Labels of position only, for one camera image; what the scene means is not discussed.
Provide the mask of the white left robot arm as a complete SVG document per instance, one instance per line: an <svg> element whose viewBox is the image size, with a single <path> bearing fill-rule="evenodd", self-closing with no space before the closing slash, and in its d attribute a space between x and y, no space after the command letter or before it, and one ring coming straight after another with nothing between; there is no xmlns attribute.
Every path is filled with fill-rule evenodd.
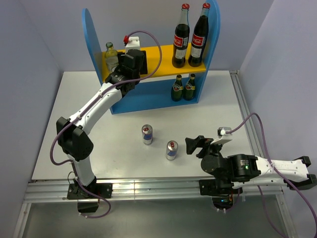
<svg viewBox="0 0 317 238"><path fill-rule="evenodd" d="M54 142L68 156L75 173L71 190L81 199L101 192L91 167L90 154L94 145L89 134L99 119L139 83L145 63L145 51L127 51L100 90L77 113L67 119L60 117L56 122L58 138Z"/></svg>

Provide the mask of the tall Coca-Cola bottle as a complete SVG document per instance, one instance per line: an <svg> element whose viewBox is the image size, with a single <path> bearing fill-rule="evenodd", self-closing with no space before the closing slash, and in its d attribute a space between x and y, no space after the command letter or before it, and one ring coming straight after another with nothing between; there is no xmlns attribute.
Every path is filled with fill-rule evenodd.
<svg viewBox="0 0 317 238"><path fill-rule="evenodd" d="M191 51L188 63L192 67L202 64L203 52L209 34L209 10L211 5L206 2L203 4L201 15L195 25L192 35Z"/></svg>

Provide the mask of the clear water bottle front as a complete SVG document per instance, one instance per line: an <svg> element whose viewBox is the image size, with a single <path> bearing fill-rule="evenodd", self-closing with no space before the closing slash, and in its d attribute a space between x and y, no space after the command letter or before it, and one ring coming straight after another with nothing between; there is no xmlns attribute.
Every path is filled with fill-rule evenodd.
<svg viewBox="0 0 317 238"><path fill-rule="evenodd" d="M116 67L119 65L117 54L118 54L118 52L114 48L113 43L107 42L106 43L105 62L106 62L106 66L107 66L109 73L114 72Z"/></svg>

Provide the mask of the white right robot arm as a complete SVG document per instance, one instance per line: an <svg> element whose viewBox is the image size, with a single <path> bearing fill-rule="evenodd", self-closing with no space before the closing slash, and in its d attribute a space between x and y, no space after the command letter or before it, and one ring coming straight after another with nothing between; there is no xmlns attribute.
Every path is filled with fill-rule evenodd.
<svg viewBox="0 0 317 238"><path fill-rule="evenodd" d="M232 140L231 135L222 135L217 139L200 135L195 139L186 138L186 153L191 155L197 148L196 155L201 159L202 170L213 176L212 179L199 181L200 193L209 196L222 196L242 192L249 186L289 186L291 190L308 190L316 186L316 175L309 174L311 165L307 156L293 161L281 161L246 154L223 157L221 149Z"/></svg>

